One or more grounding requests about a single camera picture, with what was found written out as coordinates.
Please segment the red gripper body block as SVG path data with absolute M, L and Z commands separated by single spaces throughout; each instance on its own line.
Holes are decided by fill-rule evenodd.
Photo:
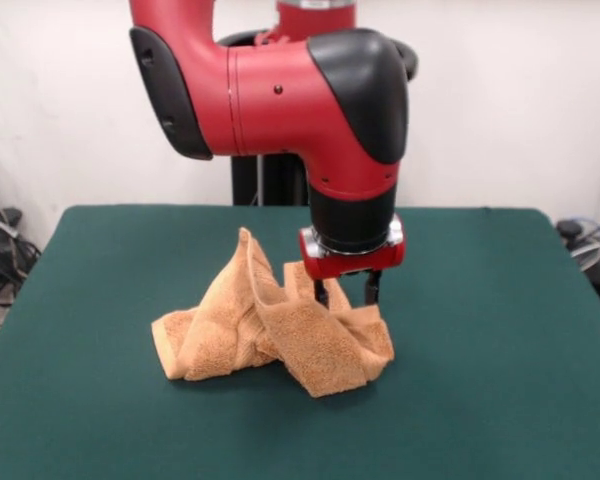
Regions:
M 312 280 L 326 280 L 363 271 L 384 271 L 400 265 L 405 256 L 407 237 L 403 222 L 394 214 L 384 242 L 369 252 L 343 254 L 329 250 L 319 243 L 313 227 L 299 230 L 299 245 L 308 276 Z

